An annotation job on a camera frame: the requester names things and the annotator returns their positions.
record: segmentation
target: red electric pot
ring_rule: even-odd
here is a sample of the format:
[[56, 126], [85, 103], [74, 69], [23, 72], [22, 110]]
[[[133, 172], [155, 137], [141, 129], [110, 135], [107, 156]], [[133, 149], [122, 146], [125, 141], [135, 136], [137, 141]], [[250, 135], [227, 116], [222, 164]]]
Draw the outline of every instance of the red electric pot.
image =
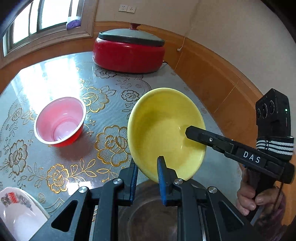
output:
[[164, 40], [131, 28], [100, 32], [94, 43], [93, 60], [104, 69], [127, 73], [150, 73], [157, 71], [165, 54]]

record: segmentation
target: red lid handle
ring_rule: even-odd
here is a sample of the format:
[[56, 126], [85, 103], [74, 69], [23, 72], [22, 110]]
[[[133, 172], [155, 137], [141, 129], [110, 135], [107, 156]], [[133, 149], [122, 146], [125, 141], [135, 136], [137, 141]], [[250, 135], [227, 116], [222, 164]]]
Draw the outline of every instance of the red lid handle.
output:
[[133, 30], [138, 30], [137, 27], [139, 27], [140, 24], [138, 23], [131, 23], [131, 28], [130, 29], [133, 29]]

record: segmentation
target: human hand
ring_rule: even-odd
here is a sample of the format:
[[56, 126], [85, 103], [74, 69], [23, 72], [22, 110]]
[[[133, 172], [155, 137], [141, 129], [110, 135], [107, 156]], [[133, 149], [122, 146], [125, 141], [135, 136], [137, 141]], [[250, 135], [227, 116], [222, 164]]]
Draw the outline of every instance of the human hand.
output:
[[[237, 191], [237, 209], [244, 215], [248, 215], [250, 210], [255, 210], [256, 206], [266, 205], [264, 207], [264, 214], [271, 213], [273, 210], [273, 205], [276, 201], [279, 189], [273, 187], [267, 189], [257, 195], [255, 201], [253, 200], [255, 196], [255, 189], [248, 184], [249, 172], [248, 169], [245, 169], [242, 173], [242, 180], [240, 189]], [[278, 209], [278, 206], [281, 202], [282, 194], [279, 196], [275, 210]]]

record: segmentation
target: yellow bowl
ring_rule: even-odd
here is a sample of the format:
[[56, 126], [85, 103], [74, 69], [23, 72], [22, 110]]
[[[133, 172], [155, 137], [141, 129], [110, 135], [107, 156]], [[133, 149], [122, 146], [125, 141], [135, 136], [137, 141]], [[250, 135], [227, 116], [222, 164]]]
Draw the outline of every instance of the yellow bowl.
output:
[[179, 178], [190, 179], [200, 167], [206, 146], [187, 139], [186, 128], [205, 129], [196, 105], [183, 93], [158, 88], [143, 95], [128, 120], [128, 145], [139, 169], [158, 183], [157, 157]]

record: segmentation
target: floral tablecloth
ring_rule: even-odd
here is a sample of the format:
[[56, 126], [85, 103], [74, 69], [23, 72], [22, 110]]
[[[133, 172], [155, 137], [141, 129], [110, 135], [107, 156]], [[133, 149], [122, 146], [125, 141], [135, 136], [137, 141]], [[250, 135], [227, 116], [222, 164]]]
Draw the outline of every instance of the floral tablecloth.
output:
[[[199, 108], [206, 129], [222, 134], [203, 104], [166, 63], [156, 73], [122, 74], [95, 65], [92, 53], [86, 52], [21, 70], [0, 96], [0, 190], [8, 186], [24, 189], [52, 215], [79, 186], [95, 188], [116, 178], [131, 160], [127, 142], [131, 110], [142, 95], [159, 87], [186, 94]], [[33, 125], [46, 104], [63, 96], [80, 97], [87, 115], [79, 139], [55, 148], [35, 138]], [[218, 187], [234, 202], [241, 172], [235, 161], [207, 148], [194, 179]], [[145, 180], [140, 173], [138, 182]]]

